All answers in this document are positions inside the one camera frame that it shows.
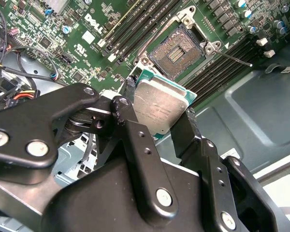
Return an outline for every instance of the black metal bracket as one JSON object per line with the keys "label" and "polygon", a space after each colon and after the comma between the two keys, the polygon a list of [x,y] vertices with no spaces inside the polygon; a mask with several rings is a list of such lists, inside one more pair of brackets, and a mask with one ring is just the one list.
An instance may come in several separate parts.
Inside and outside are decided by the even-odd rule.
{"label": "black metal bracket", "polygon": [[100,158],[109,161],[126,154],[141,216],[154,227],[165,226],[176,216],[179,206],[150,132],[138,123],[127,98],[114,97],[111,111],[116,127]]}
{"label": "black metal bracket", "polygon": [[21,184],[45,180],[58,156],[56,134],[69,116],[98,99],[94,89],[74,84],[0,112],[0,179]]}

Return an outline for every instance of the chip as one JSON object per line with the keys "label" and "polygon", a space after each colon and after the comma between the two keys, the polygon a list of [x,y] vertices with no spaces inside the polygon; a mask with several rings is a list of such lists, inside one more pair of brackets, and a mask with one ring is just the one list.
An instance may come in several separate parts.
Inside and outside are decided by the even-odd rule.
{"label": "chip", "polygon": [[167,76],[174,80],[191,64],[205,55],[197,39],[180,26],[176,28],[148,57]]}
{"label": "chip", "polygon": [[40,44],[46,49],[50,46],[51,43],[52,42],[48,38],[46,38],[45,36],[40,41]]}
{"label": "chip", "polygon": [[219,7],[217,8],[217,10],[214,11],[214,15],[219,16],[219,15],[221,15],[223,12],[224,12],[224,9],[223,9],[221,6],[219,6]]}
{"label": "chip", "polygon": [[75,81],[80,81],[82,80],[83,76],[79,73],[79,72],[76,72],[74,75],[73,75],[73,79]]}

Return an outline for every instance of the dell logo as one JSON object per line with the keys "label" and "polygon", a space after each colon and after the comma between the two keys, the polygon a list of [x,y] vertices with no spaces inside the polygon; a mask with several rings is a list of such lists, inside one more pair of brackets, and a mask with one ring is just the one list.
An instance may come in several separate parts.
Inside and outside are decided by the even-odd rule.
{"label": "dell logo", "polygon": [[87,15],[85,16],[85,20],[86,20],[87,22],[89,22],[90,25],[93,26],[94,29],[95,29],[99,34],[102,34],[103,27],[100,27],[100,24],[97,23],[97,21],[96,21],[95,19],[93,19],[93,18],[91,17],[90,14],[87,14]]}

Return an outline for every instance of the white sticker label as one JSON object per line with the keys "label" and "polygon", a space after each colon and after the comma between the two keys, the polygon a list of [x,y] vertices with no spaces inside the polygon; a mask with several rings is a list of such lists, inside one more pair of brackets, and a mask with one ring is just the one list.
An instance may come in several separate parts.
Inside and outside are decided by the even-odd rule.
{"label": "white sticker label", "polygon": [[82,36],[82,39],[84,39],[88,44],[91,44],[96,37],[94,37],[93,34],[91,34],[89,31],[86,31],[85,34]]}
{"label": "white sticker label", "polygon": [[232,148],[231,150],[229,150],[229,151],[227,151],[226,153],[224,153],[223,155],[221,155],[221,157],[222,157],[223,159],[225,159],[225,158],[228,157],[228,156],[233,156],[233,157],[238,158],[238,159],[241,158],[240,155],[239,155],[239,154],[237,153],[237,151],[235,150],[235,148]]}

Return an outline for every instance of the capacitor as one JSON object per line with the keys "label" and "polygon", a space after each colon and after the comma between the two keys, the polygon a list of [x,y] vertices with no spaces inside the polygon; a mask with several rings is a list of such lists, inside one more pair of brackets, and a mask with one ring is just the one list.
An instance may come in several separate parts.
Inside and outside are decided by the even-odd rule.
{"label": "capacitor", "polygon": [[254,34],[256,33],[256,28],[255,27],[252,27],[252,26],[248,26],[247,27],[247,31],[250,33],[250,34]]}
{"label": "capacitor", "polygon": [[63,34],[69,34],[69,33],[71,33],[71,31],[72,31],[72,28],[70,27],[70,26],[63,26],[62,27],[62,33]]}
{"label": "capacitor", "polygon": [[250,10],[244,10],[242,12],[242,18],[250,18],[251,17],[251,11]]}
{"label": "capacitor", "polygon": [[277,29],[276,32],[277,32],[277,34],[280,34],[280,35],[286,34],[287,28],[283,27],[283,28]]}
{"label": "capacitor", "polygon": [[90,5],[92,3],[92,0],[84,0],[86,5]]}
{"label": "capacitor", "polygon": [[283,7],[281,8],[281,12],[282,12],[283,14],[287,13],[288,11],[289,11],[289,6],[283,6]]}
{"label": "capacitor", "polygon": [[246,7],[246,1],[245,0],[237,0],[235,3],[236,8],[243,8]]}
{"label": "capacitor", "polygon": [[47,9],[44,11],[45,15],[50,15],[53,12],[52,9]]}
{"label": "capacitor", "polygon": [[277,29],[281,29],[284,26],[283,21],[275,20],[273,23],[273,27]]}

